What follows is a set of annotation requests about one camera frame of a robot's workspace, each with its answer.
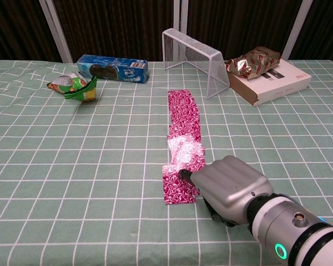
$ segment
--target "red and silver candy wrapper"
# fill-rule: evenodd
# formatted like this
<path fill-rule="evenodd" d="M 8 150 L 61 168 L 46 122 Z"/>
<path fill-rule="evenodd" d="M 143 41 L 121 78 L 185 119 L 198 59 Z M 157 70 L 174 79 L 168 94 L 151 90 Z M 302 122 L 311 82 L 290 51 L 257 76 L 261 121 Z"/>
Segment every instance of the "red and silver candy wrapper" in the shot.
<path fill-rule="evenodd" d="M 280 63 L 281 55 L 266 47 L 256 47 L 241 57 L 226 63 L 228 72 L 242 78 L 252 79 Z"/>

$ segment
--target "oreo cookie box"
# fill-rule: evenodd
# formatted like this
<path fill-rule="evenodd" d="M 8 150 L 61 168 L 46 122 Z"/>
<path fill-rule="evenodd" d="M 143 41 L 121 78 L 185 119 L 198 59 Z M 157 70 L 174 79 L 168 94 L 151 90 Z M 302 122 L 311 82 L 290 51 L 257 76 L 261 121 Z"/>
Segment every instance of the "oreo cookie box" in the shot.
<path fill-rule="evenodd" d="M 146 60 L 85 54 L 77 65 L 85 78 L 96 76 L 98 79 L 146 83 L 149 76 Z"/>

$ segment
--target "pink patterned wrapping paper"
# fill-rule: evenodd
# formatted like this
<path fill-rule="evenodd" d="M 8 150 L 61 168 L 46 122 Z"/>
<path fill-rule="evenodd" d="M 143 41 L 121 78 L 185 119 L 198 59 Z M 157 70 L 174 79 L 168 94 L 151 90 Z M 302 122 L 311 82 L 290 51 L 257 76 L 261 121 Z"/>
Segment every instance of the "pink patterned wrapping paper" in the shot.
<path fill-rule="evenodd" d="M 195 203 L 195 195 L 199 195 L 198 189 L 186 181 L 179 180 L 178 172 L 181 169 L 195 172 L 205 166 L 199 109 L 187 90 L 169 91 L 168 103 L 171 116 L 168 135 L 171 163 L 162 167 L 164 202 Z"/>

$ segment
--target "table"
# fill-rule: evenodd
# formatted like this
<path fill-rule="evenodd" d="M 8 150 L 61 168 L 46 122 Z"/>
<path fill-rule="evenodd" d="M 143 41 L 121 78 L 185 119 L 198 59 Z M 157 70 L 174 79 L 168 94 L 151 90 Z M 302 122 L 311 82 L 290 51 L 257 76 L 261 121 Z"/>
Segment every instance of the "table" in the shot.
<path fill-rule="evenodd" d="M 206 100 L 190 65 L 150 62 L 146 84 L 100 80 L 80 103 L 46 87 L 76 65 L 0 60 L 0 265 L 277 265 L 201 198 L 165 205 L 161 167 L 167 91 L 186 88 L 207 163 L 235 155 L 333 224 L 333 62 L 291 62 L 309 88 L 252 107 L 231 89 Z"/>

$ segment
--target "mesh net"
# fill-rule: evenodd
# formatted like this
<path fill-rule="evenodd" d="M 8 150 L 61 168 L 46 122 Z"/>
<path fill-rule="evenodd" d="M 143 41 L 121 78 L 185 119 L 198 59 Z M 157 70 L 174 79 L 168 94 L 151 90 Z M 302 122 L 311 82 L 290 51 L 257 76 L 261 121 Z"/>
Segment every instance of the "mesh net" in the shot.
<path fill-rule="evenodd" d="M 207 99 L 229 88 L 222 53 L 175 29 L 163 32 L 163 59 L 166 69 L 188 62 L 207 75 Z"/>

